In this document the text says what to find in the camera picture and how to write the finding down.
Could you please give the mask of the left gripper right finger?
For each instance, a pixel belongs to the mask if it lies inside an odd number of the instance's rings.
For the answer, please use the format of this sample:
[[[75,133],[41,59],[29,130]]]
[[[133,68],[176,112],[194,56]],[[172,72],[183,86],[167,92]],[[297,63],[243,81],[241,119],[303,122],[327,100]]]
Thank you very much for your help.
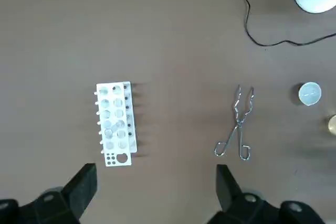
[[[277,208],[256,194],[243,192],[227,165],[216,166],[216,195],[222,209],[210,223],[323,223],[303,202],[284,201]]]

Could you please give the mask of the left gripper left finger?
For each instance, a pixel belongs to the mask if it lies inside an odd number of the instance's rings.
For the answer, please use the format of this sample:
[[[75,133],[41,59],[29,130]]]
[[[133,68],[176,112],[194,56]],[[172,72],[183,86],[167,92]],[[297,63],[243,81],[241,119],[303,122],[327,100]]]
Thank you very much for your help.
[[[28,204],[2,199],[1,223],[79,223],[96,192],[96,164],[86,163],[66,185],[50,188]]]

